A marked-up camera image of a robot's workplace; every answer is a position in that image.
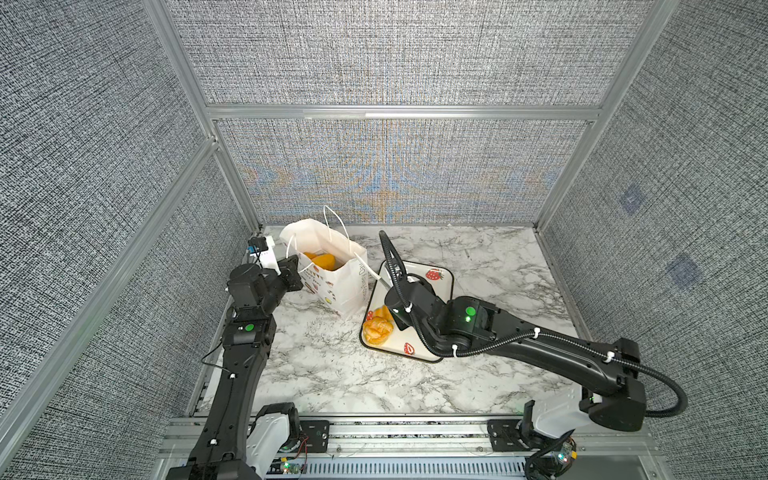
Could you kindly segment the striped croissant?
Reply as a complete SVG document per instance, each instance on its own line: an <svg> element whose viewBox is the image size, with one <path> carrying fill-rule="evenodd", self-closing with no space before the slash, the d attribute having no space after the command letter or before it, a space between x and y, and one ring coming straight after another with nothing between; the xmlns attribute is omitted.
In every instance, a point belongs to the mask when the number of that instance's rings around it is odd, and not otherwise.
<svg viewBox="0 0 768 480"><path fill-rule="evenodd" d="M339 268L342 268L346 261L343 258L338 258L331 253L322 253L318 254L312 263L319 269L326 271L336 271Z"/></svg>

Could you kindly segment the round bun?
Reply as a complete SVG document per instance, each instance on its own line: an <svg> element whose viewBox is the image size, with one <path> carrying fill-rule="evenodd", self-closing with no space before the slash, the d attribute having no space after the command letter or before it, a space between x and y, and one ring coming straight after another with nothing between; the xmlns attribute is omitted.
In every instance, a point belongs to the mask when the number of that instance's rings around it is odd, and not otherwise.
<svg viewBox="0 0 768 480"><path fill-rule="evenodd" d="M363 339L367 345L381 345L390 337L394 327L394 318L383 305L367 313L362 325Z"/></svg>

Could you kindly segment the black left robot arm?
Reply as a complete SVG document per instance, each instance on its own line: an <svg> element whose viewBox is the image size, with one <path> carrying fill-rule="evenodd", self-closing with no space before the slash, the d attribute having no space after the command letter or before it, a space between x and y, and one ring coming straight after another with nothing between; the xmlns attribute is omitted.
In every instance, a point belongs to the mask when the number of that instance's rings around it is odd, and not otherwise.
<svg viewBox="0 0 768 480"><path fill-rule="evenodd" d="M268 406L256 421L251 412L275 339L274 311L286 293L302 288L296 255L275 269L249 263L231 271L221 379L203 432L186 464L169 470L169 479L263 479L280 448L298 436L292 403Z"/></svg>

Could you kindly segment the white paper gift bag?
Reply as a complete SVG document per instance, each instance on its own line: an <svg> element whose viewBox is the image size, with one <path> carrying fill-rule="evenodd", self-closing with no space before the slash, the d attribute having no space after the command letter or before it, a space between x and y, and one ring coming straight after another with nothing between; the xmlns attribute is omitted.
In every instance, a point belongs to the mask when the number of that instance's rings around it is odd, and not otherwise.
<svg viewBox="0 0 768 480"><path fill-rule="evenodd" d="M365 306L369 273L355 257L368 263L365 247L354 241L345 222L329 206L323 207L322 222L303 219L283 228L279 238L288 256L299 257L299 273L307 289L342 319L353 316ZM303 253L331 253L346 263L336 271L317 268Z"/></svg>

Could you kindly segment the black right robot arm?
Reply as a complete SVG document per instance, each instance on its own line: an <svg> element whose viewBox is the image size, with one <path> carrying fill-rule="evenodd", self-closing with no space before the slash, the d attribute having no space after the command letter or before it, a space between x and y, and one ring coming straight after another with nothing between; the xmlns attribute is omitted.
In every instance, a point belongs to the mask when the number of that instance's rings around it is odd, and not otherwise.
<svg viewBox="0 0 768 480"><path fill-rule="evenodd" d="M643 425L645 388L623 365L617 344L562 336L475 297L445 302L420 282L397 282L384 303L396 321L413 327L422 345L437 357L505 357L576 383L571 393L534 402L529 417L538 435L556 438L590 424L636 432Z"/></svg>

